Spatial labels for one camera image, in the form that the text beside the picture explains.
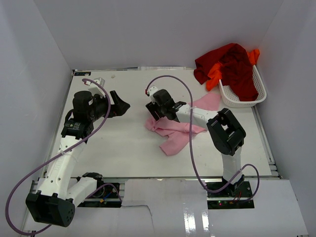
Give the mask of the pink t shirt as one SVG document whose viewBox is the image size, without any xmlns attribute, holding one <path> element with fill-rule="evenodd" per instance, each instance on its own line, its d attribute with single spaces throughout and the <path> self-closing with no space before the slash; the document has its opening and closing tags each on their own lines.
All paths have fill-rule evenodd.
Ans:
<svg viewBox="0 0 316 237">
<path fill-rule="evenodd" d="M 209 92 L 203 97 L 193 102 L 197 108 L 217 111 L 219 109 L 221 96 L 219 94 Z M 178 154 L 189 143 L 189 124 L 168 120 L 166 117 L 156 121 L 150 116 L 145 127 L 162 137 L 167 137 L 159 147 L 167 156 Z"/>
</svg>

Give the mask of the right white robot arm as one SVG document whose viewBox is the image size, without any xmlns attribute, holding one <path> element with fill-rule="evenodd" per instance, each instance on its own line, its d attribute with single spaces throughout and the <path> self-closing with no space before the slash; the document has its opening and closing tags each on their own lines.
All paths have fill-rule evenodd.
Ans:
<svg viewBox="0 0 316 237">
<path fill-rule="evenodd" d="M 218 112 L 196 108 L 193 104 L 182 101 L 174 102 L 171 95 L 165 89 L 153 86 L 145 90 L 150 97 L 150 103 L 146 105 L 156 121 L 167 118 L 170 121 L 189 124 L 190 156 L 197 179 L 202 184 L 194 162 L 192 145 L 192 126 L 196 125 L 208 130 L 215 148 L 221 153 L 223 162 L 223 186 L 217 190 L 211 190 L 203 185 L 208 193 L 223 191 L 227 196 L 234 197 L 241 191 L 241 183 L 244 175 L 241 167 L 241 147 L 244 145 L 246 132 L 227 108 Z"/>
</svg>

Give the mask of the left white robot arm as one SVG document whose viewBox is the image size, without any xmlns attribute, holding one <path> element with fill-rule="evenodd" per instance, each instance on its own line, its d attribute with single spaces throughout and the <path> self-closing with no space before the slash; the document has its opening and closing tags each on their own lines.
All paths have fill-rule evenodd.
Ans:
<svg viewBox="0 0 316 237">
<path fill-rule="evenodd" d="M 35 194 L 29 193 L 26 205 L 36 222 L 67 227 L 74 218 L 75 208 L 90 194 L 99 197 L 104 192 L 102 176 L 86 173 L 77 184 L 69 188 L 72 171 L 79 161 L 88 135 L 93 131 L 93 123 L 98 119 L 122 116 L 130 105 L 110 92 L 113 104 L 99 94 L 79 91 L 74 94 L 73 108 L 65 117 L 61 132 L 59 151 L 61 156 L 49 164 L 46 179 Z"/>
</svg>

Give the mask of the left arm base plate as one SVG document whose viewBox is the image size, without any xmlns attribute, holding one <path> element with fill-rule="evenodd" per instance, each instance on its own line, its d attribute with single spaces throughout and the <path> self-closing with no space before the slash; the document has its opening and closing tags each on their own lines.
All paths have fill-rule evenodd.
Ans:
<svg viewBox="0 0 316 237">
<path fill-rule="evenodd" d="M 120 195 L 120 183 L 112 183 L 118 192 L 111 186 L 104 186 L 101 190 L 89 197 L 80 207 L 95 207 L 95 208 L 120 208 L 121 201 Z"/>
</svg>

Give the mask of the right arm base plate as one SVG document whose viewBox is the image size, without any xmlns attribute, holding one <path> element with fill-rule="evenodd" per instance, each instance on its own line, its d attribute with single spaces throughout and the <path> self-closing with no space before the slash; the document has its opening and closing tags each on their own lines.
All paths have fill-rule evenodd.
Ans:
<svg viewBox="0 0 316 237">
<path fill-rule="evenodd" d="M 208 210 L 254 209 L 254 201 L 246 201 L 251 196 L 252 189 L 250 183 L 249 181 L 244 181 L 234 193 L 229 188 L 215 194 L 208 193 Z"/>
</svg>

